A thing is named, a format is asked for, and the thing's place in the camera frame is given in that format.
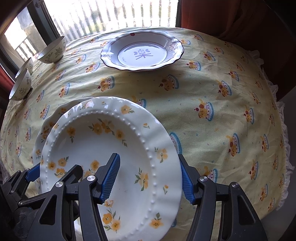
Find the red curtain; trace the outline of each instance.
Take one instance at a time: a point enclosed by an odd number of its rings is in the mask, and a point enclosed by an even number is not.
[[[263,0],[182,0],[181,26],[258,50],[278,99],[296,85],[295,40]]]
[[[12,87],[13,82],[11,78],[7,75],[7,73],[0,65],[0,96],[8,100]]]

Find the yellow tablecloth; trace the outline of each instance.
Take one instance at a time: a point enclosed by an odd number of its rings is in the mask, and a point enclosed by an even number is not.
[[[285,149],[279,113],[254,60],[242,48],[212,36],[158,28],[182,42],[184,54],[176,63],[147,72],[105,66],[102,47],[136,29],[86,36],[68,43],[58,63],[34,63],[31,95],[26,101],[9,102],[2,125],[6,169],[13,174],[32,167],[36,136],[60,104],[87,96],[118,96],[149,110],[200,174],[218,183],[239,182],[264,217],[282,195]],[[36,194],[33,186],[28,193]],[[165,240],[185,240],[194,212],[182,198],[176,224]],[[216,219],[213,237],[218,224]]]

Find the bowl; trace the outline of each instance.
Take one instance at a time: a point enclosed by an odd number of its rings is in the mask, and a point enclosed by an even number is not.
[[[30,72],[30,74],[33,73],[33,60],[32,58],[29,58],[20,68],[20,70],[17,72],[15,78],[17,78],[19,76],[19,74],[23,71],[23,69],[27,68]]]
[[[61,36],[47,45],[37,59],[45,64],[55,63],[63,57],[65,49],[66,39],[65,36]]]
[[[10,100],[22,100],[31,88],[31,75],[28,68],[25,68],[16,78],[15,84],[9,95]]]

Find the ceramic bowl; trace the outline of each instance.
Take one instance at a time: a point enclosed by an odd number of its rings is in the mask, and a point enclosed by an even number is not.
[[[177,215],[182,172],[174,143],[146,109],[117,97],[72,107],[55,123],[43,147],[41,190],[47,192],[75,164],[83,178],[120,155],[110,197],[99,205],[109,241],[159,241]]]
[[[22,100],[31,88],[31,75],[27,68],[23,69],[16,78],[15,84],[9,95],[10,100]]]
[[[32,58],[29,58],[23,65],[22,67],[20,68],[20,70],[17,72],[15,78],[17,78],[19,76],[19,74],[22,72],[23,69],[27,68],[30,72],[30,74],[33,73],[33,60]]]
[[[37,59],[46,64],[55,63],[63,57],[65,49],[66,39],[61,36],[46,46]]]
[[[101,60],[118,70],[145,71],[172,64],[183,52],[182,44],[175,37],[145,29],[109,41],[101,52]]]

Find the window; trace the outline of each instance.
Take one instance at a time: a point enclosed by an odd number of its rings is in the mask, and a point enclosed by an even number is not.
[[[46,44],[35,27],[27,8],[12,21],[0,38],[2,51],[20,68],[30,57],[35,60]]]
[[[67,42],[118,28],[174,27],[178,0],[44,0]]]

